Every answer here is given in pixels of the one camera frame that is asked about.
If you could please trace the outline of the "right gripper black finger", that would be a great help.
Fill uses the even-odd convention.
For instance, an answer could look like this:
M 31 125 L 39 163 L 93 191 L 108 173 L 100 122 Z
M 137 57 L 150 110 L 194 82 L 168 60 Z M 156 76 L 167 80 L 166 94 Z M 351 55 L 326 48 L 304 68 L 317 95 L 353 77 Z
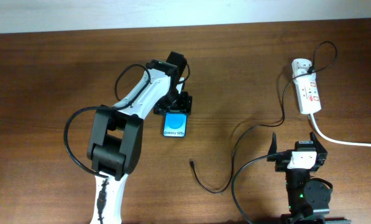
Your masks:
M 272 133 L 272 141 L 268 150 L 268 155 L 277 153 L 277 135 L 275 132 Z
M 316 152 L 318 154 L 327 154 L 327 150 L 322 146 L 322 144 L 318 141 L 316 135 L 314 134 L 314 132 L 310 132 L 309 134 L 310 136 L 310 140 L 313 142 L 313 145 L 316 149 Z

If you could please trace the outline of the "blue screen Galaxy smartphone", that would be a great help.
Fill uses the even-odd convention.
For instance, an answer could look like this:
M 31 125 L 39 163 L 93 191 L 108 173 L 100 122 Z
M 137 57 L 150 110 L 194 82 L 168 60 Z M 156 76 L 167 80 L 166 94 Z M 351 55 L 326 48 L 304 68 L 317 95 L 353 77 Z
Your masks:
M 182 113 L 167 113 L 163 126 L 163 136 L 167 138 L 184 138 L 187 118 L 187 115 Z

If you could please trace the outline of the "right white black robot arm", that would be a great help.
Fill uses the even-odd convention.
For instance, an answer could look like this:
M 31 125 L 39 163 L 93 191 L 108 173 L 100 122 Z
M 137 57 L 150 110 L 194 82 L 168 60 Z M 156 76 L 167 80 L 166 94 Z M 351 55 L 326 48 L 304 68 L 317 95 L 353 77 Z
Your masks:
M 289 214 L 283 214 L 278 223 L 284 224 L 340 224 L 351 223 L 345 218 L 325 218 L 333 185 L 311 174 L 324 165 L 328 152 L 313 132 L 309 141 L 295 142 L 295 148 L 278 152 L 277 136 L 272 134 L 267 161 L 275 163 L 276 172 L 284 172 Z

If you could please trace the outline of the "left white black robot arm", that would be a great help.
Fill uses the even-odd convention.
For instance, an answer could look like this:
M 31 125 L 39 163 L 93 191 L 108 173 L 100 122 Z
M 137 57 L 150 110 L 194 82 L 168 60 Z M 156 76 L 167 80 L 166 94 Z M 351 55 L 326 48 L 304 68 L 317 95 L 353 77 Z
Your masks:
M 166 138 L 186 135 L 192 97 L 183 89 L 183 72 L 189 68 L 185 56 L 171 52 L 166 60 L 151 60 L 141 68 L 144 74 L 138 84 L 94 116 L 87 151 L 97 172 L 92 223 L 121 223 L 126 180 L 139 161 L 149 113 L 163 116 Z

